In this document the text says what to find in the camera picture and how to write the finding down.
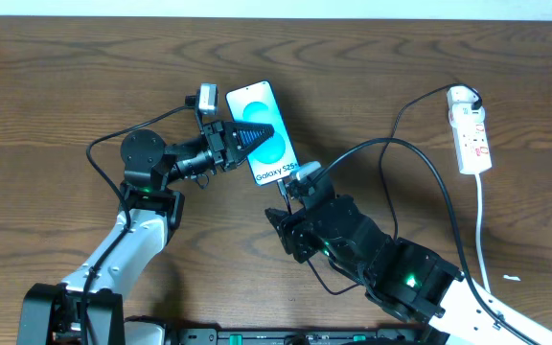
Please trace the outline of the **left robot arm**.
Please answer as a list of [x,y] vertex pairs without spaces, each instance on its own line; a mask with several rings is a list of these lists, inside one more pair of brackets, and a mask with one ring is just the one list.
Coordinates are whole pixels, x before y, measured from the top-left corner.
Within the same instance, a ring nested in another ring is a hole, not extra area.
[[121,131],[125,177],[111,188],[119,200],[115,224],[102,243],[57,285],[26,293],[18,326],[20,344],[174,344],[165,321],[124,316],[124,301],[148,263],[178,229],[185,197],[174,181],[227,172],[271,138],[270,124],[202,122],[199,135],[168,145],[148,123]]

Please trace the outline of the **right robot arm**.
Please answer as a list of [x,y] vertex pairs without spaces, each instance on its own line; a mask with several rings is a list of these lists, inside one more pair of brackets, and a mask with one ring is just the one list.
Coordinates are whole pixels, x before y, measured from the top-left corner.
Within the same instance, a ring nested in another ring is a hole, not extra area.
[[325,255],[364,287],[369,301],[402,322],[424,323],[471,344],[552,344],[552,331],[430,249],[383,233],[351,196],[332,187],[304,198],[293,214],[269,208],[265,215],[297,262]]

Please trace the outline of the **blue Galaxy smartphone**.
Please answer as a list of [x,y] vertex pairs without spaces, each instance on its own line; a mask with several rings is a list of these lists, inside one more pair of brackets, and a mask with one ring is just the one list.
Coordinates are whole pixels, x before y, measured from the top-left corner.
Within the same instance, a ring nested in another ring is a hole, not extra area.
[[255,183],[263,186],[287,177],[299,164],[279,105],[267,80],[230,91],[225,97],[239,145],[251,149],[247,162]]

